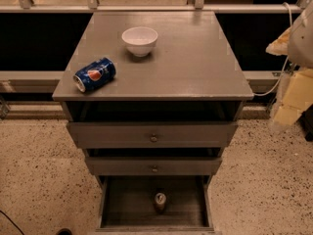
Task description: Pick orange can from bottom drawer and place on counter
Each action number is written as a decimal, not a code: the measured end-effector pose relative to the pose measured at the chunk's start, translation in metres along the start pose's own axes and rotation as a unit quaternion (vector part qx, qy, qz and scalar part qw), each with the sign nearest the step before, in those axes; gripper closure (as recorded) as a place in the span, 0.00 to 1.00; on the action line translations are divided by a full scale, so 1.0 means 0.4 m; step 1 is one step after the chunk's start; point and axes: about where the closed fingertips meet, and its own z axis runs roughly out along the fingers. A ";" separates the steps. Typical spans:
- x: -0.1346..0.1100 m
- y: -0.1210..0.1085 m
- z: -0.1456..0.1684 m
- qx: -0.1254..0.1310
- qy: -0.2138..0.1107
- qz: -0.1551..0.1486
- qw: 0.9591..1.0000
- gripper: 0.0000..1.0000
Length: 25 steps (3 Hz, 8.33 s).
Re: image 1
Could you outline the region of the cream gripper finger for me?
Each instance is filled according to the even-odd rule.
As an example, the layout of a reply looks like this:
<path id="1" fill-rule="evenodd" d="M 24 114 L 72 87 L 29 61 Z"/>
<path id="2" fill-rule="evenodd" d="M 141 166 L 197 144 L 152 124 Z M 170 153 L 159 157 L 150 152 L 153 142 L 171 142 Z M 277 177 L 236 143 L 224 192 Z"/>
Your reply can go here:
<path id="1" fill-rule="evenodd" d="M 266 47 L 266 52 L 271 55 L 281 56 L 288 54 L 291 29 L 287 28 L 276 40 Z"/>
<path id="2" fill-rule="evenodd" d="M 271 120 L 277 126 L 291 126 L 313 105 L 313 70 L 301 68 L 285 73 L 277 91 Z"/>

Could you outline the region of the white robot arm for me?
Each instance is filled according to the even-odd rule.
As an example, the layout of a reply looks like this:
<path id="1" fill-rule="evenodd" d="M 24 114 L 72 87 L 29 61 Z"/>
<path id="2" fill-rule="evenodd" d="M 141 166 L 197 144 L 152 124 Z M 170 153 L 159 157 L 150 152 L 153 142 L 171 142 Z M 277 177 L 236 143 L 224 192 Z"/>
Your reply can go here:
<path id="1" fill-rule="evenodd" d="M 313 105 L 313 1 L 267 46 L 266 52 L 286 55 L 299 66 L 299 71 L 280 86 L 282 94 L 272 112 L 275 124 L 293 125 Z"/>

